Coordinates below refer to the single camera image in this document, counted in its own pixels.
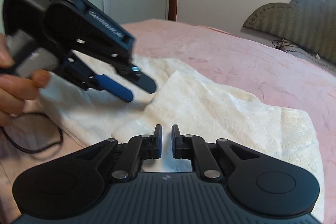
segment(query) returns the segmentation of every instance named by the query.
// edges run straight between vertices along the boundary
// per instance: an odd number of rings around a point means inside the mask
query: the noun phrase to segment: human hand
[[[0,34],[0,68],[10,68],[14,61],[7,51],[6,37]],[[38,70],[30,79],[13,75],[0,75],[0,126],[5,126],[11,114],[22,113],[25,100],[34,100],[39,88],[44,88],[50,80],[49,72]]]

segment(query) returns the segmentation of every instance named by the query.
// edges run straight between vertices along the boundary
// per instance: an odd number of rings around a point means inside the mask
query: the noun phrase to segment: white towel
[[[161,160],[144,163],[145,171],[191,171],[190,161],[175,160],[171,126],[181,134],[202,136],[207,142],[227,138],[269,156],[300,166],[315,175],[320,196],[313,215],[323,222],[324,174],[319,143],[309,115],[301,110],[263,104],[256,96],[212,82],[177,59],[135,57],[134,63],[157,82],[148,95],[98,60],[77,53],[98,74],[106,74],[134,92],[124,103],[106,91],[86,92],[59,77],[41,92],[46,114],[77,142],[92,145],[106,138],[127,142],[163,126]]]

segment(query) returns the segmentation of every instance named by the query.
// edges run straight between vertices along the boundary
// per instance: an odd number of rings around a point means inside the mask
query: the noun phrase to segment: metal rivet
[[[139,67],[133,67],[132,70],[137,72],[137,71],[140,71],[140,68]]]
[[[79,38],[77,38],[76,41],[77,41],[78,43],[80,43],[80,44],[84,44],[84,43],[85,43],[85,40],[82,40],[82,39],[79,39]]]
[[[117,170],[112,173],[112,177],[115,179],[125,179],[128,177],[128,173],[123,170]]]
[[[206,176],[208,179],[216,179],[221,176],[221,173],[217,170],[207,170],[204,172],[204,176]]]

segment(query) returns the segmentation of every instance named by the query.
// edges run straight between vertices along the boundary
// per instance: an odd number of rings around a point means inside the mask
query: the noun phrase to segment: crumpled cloth
[[[178,59],[136,56],[134,63],[154,78],[158,92],[148,95],[99,60],[77,53],[96,73],[106,74],[135,95],[124,103],[106,91],[82,91],[54,76],[41,92],[45,113],[81,145],[106,138],[119,143],[152,134],[163,126],[161,160],[147,160],[149,172],[191,171],[190,161],[172,158],[170,132],[178,124],[182,134],[202,136],[207,142],[227,138],[269,156],[300,166],[315,175],[320,196],[313,215],[323,222],[324,173],[319,143],[309,115],[301,110],[263,104],[255,95],[217,84]]]

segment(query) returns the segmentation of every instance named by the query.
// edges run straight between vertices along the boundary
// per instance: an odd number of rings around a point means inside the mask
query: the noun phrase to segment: bed
[[[336,223],[336,77],[280,50],[213,28],[161,20],[124,27],[137,37],[135,54],[179,58],[214,82],[253,93],[263,103],[306,111],[317,132],[324,167],[324,223]],[[28,109],[39,107],[31,102]],[[34,136],[37,145],[58,138],[56,129],[40,128],[39,132],[43,136]],[[62,147],[33,157],[15,150],[3,135],[0,138],[0,217],[1,223],[10,223],[20,215],[11,195],[15,178],[34,165],[79,150],[81,146],[65,136]]]

